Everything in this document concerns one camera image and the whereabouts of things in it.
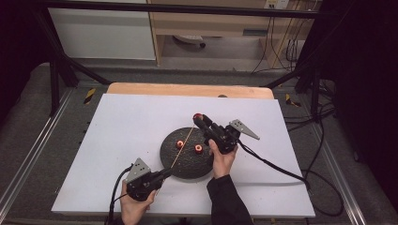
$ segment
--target white cabinet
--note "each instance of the white cabinet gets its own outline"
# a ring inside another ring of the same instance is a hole
[[[106,2],[146,3],[145,0]],[[70,57],[155,60],[147,12],[49,10],[64,51]]]

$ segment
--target white board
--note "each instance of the white board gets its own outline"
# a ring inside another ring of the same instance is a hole
[[[52,211],[105,215],[120,173],[136,158],[141,158],[153,172],[163,169],[161,143],[172,131],[192,127],[196,113],[203,113],[222,126],[239,119],[261,138],[257,141],[242,134],[243,143],[261,158],[300,174],[277,100],[105,94]],[[231,176],[253,218],[314,217],[302,182],[271,169],[242,149],[237,151]],[[146,214],[209,215],[211,201],[206,185],[210,178],[211,173],[192,181],[168,178]],[[115,211],[120,212],[119,203]]]

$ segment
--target black disc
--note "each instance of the black disc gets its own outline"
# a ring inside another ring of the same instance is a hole
[[[190,130],[190,127],[177,129],[164,139],[161,144],[161,164],[164,168],[172,166],[179,152],[176,143],[178,141],[184,142]],[[182,179],[195,179],[208,174],[212,170],[212,167],[208,165],[210,148],[204,144],[204,141],[202,131],[194,128],[173,166],[172,175]],[[196,144],[200,144],[203,148],[203,153],[200,155],[195,152]]]

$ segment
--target wooden board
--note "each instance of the wooden board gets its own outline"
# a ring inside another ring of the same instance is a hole
[[[272,91],[269,88],[247,86],[114,82],[109,86],[107,93],[215,98],[220,95],[225,95],[230,98],[274,99]]]

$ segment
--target human hand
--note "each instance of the human hand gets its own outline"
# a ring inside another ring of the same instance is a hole
[[[210,146],[210,155],[214,155],[213,160],[213,176],[218,179],[222,176],[228,175],[231,171],[232,163],[234,162],[235,155],[237,154],[237,146],[228,154],[223,155],[217,144],[213,140],[208,141]]]
[[[122,194],[127,194],[127,185],[123,181]],[[152,190],[148,198],[144,202],[138,202],[129,195],[120,198],[120,206],[122,209],[122,220],[125,225],[136,225],[140,222],[141,217],[146,210],[150,209],[150,204],[155,201],[156,190]]]

